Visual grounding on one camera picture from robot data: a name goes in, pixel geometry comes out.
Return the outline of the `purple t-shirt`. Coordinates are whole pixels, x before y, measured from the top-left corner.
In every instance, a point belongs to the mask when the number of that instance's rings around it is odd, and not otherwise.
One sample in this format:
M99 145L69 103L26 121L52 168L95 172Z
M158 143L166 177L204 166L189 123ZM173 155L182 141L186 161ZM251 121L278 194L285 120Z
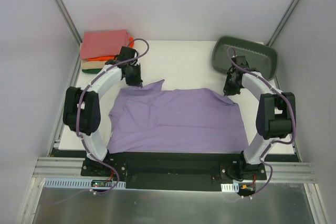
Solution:
M110 153L236 153L248 146L239 105L208 88L162 90L164 81L119 91L109 113Z

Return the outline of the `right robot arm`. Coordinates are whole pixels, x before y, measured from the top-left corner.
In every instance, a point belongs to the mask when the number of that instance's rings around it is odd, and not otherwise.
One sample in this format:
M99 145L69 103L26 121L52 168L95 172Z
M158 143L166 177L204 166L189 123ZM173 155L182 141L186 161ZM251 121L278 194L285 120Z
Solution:
M276 144L291 145L296 137L295 96L274 88L261 73L252 71L244 56L229 58L232 66L227 72L225 95L240 94L247 89L258 100L257 133L243 151L244 162L236 166L236 173L248 179Z

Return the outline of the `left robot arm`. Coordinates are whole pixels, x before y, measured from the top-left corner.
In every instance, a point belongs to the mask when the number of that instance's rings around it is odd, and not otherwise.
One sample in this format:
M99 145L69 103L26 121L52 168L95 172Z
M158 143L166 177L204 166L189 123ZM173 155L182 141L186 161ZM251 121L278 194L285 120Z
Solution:
M100 99L115 84L125 80L128 86L141 87L141 66L138 52L123 46L87 85L66 90L62 120L81 139L92 169L99 176L110 173L111 164L105 160L108 150L98 131L101 123Z

